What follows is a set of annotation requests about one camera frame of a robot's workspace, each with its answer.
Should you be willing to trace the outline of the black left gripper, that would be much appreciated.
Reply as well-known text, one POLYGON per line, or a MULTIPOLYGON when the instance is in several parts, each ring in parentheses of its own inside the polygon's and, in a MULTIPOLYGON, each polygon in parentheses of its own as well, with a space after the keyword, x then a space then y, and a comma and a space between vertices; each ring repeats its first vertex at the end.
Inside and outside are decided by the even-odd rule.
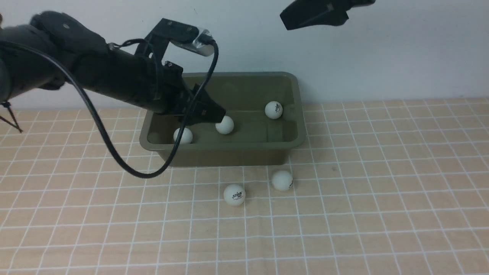
POLYGON ((222 121, 227 112, 225 108, 214 101, 199 84, 194 85, 193 94, 185 84, 181 66, 171 61, 162 61, 153 53, 146 57, 146 61, 146 70, 137 77, 134 105, 154 113, 182 116, 195 95, 197 101, 193 108, 193 124, 222 121))

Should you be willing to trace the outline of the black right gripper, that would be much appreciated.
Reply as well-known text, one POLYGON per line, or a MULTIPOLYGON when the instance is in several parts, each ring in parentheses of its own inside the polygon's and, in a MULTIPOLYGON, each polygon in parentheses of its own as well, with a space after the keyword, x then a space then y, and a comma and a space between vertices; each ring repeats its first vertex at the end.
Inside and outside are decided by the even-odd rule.
POLYGON ((352 8, 370 6, 375 0, 295 0, 281 13, 287 30, 309 26, 342 26, 352 8))

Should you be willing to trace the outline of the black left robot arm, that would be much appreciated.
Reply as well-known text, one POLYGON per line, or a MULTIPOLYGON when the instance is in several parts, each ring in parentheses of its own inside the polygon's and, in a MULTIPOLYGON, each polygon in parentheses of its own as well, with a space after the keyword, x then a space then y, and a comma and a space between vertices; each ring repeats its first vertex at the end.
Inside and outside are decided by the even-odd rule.
POLYGON ((58 90, 64 84, 178 117, 187 125, 219 123, 226 111, 206 92, 218 59, 211 34, 161 19, 143 39, 108 43, 66 13, 44 11, 28 24, 1 29, 1 103, 32 89, 58 90), (190 88, 182 67, 162 61, 169 44, 208 57, 211 67, 190 88))

